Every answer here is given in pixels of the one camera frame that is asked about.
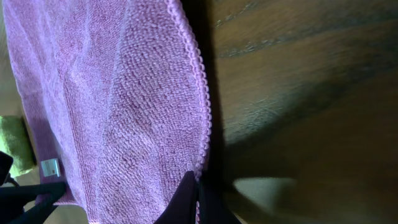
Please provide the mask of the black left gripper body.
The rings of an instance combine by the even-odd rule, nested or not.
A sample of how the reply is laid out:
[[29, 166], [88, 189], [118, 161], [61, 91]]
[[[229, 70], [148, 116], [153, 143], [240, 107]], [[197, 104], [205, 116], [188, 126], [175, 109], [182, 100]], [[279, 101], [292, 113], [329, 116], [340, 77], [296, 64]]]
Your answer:
[[0, 152], [0, 184], [3, 185], [11, 177], [13, 158], [4, 152]]

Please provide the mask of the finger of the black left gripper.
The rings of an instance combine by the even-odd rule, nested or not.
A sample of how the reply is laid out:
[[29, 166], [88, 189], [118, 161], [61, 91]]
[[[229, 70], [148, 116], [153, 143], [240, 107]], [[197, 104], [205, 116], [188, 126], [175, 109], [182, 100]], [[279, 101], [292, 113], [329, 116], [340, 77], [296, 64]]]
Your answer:
[[41, 224], [65, 192], [64, 182], [1, 187], [1, 224]]

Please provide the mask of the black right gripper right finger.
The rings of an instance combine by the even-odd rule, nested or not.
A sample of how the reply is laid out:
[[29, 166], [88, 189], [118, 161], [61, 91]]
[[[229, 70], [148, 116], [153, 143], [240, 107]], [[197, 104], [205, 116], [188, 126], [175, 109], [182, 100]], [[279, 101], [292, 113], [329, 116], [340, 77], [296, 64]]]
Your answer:
[[224, 203], [221, 193], [209, 180], [200, 181], [198, 199], [201, 224], [241, 224]]

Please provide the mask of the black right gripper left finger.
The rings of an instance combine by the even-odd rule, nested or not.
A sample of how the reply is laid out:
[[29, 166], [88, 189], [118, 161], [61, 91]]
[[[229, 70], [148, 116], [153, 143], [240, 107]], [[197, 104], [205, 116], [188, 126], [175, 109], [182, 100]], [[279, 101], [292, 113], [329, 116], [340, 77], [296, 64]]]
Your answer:
[[185, 173], [171, 201], [154, 224], [195, 224], [197, 183], [193, 171]]

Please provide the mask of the purple microfiber cloth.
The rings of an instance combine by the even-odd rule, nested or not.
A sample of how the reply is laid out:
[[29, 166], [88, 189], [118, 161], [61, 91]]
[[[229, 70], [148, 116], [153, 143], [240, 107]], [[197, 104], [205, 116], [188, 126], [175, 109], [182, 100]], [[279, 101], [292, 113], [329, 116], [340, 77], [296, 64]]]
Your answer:
[[180, 1], [4, 1], [11, 67], [40, 161], [90, 223], [154, 223], [200, 176], [211, 115]]

